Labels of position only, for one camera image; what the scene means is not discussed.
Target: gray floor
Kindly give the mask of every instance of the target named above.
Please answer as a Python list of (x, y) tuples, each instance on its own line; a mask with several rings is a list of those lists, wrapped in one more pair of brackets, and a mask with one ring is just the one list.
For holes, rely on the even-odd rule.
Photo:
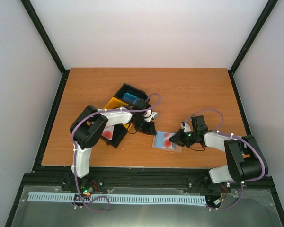
[[(246, 190), (242, 200), (228, 211), (209, 212), (205, 207), (187, 205), (112, 204), (107, 212), (101, 214), (85, 208), (74, 210), (71, 203), (29, 202), (26, 201), (29, 191), (47, 192), (44, 188), (25, 189), (14, 218), (14, 227), (281, 227), (268, 191)], [(229, 195), (223, 206), (235, 200)], [(92, 207), (103, 209), (105, 205), (94, 204)]]

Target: black metal frame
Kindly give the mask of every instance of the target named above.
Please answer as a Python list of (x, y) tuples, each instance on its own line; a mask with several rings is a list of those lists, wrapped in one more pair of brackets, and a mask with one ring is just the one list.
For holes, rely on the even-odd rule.
[[(6, 223), (6, 227), (11, 226), (19, 199), (21, 197), (23, 187), (26, 185), (51, 185), (51, 186), (61, 186), (65, 190), (76, 191), (73, 185), (70, 183), (70, 169), (63, 166), (42, 166), (41, 161), (43, 154), (53, 127), (53, 123), (58, 111), (60, 100), (68, 79), (70, 70), (65, 70), (57, 52), (54, 49), (52, 42), (50, 41), (41, 21), (39, 20), (32, 4), (29, 0), (21, 0), (23, 6), (25, 7), (27, 13), (29, 14), (32, 22), (34, 23), (36, 29), (38, 30), (41, 38), (43, 39), (46, 47), (48, 48), (50, 54), (53, 57), (57, 67), (59, 68), (62, 77), (61, 81), (53, 102), (53, 106), (48, 118), (44, 134), (40, 143), (40, 147), (37, 152), (37, 157), (34, 162), (33, 170), (29, 174), (24, 174), (22, 182), (19, 187), (19, 191), (16, 195), (14, 204), (12, 206), (9, 218)], [(244, 127), (248, 135), (251, 134), (250, 127), (243, 109), (243, 105), (238, 93), (236, 83), (234, 80), (234, 73), (242, 62), (244, 56), (246, 55), (248, 49), (255, 40), (257, 34), (259, 33), (261, 27), (265, 23), (272, 9), (276, 5), (277, 0), (269, 0), (263, 9), (259, 19), (257, 20), (255, 26), (253, 27), (250, 35), (248, 36), (246, 42), (244, 43), (240, 53), (238, 54), (233, 66), (229, 70), (229, 76), (231, 84), (234, 90), (235, 97), (239, 106), (241, 117), (243, 119)], [(102, 182), (102, 185), (97, 186), (99, 190), (103, 193), (107, 189), (114, 187), (156, 187), (156, 188), (176, 188), (181, 189), (185, 192), (198, 192), (205, 196), (219, 196), (218, 192), (207, 192), (203, 190), (199, 185), (190, 185), (190, 182), (198, 182), (203, 179), (208, 173), (208, 169), (170, 169), (170, 168), (111, 168), (111, 167), (91, 167), (90, 172), (94, 179), (98, 179), (97, 182)], [(284, 212), (277, 195), (274, 182), (271, 177), (264, 177), (260, 181), (256, 182), (246, 182), (247, 188), (250, 189), (269, 189), (272, 193), (275, 205), (278, 210), (279, 217), (281, 219), (282, 225), (284, 226)], [(240, 188), (240, 183), (231, 184), (231, 188)]]

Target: brown table surface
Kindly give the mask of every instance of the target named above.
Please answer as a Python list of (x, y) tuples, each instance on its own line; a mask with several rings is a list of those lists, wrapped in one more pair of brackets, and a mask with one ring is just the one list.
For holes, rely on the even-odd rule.
[[(42, 160), (45, 166), (71, 166), (73, 146), (69, 128), (88, 105), (103, 108), (124, 84), (161, 94), (154, 111), (157, 131), (177, 132), (180, 122), (204, 108), (220, 110), (225, 117), (220, 131), (246, 135), (227, 69), (189, 68), (72, 68)], [(151, 98), (154, 105), (157, 97)], [(205, 111), (206, 124), (213, 129), (221, 117)], [(226, 164), (225, 153), (214, 148), (181, 153), (152, 148), (153, 136), (127, 134), (115, 149), (104, 141), (94, 146), (89, 164), (114, 167), (212, 168)]]

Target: gray wall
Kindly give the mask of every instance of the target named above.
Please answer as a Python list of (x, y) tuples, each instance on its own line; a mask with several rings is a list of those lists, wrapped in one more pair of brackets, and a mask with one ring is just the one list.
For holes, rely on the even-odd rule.
[(235, 79), (284, 209), (284, 0), (277, 3)]
[(60, 73), (19, 0), (0, 0), (0, 227), (30, 172)]
[(228, 68), (266, 2), (32, 0), (67, 68)]

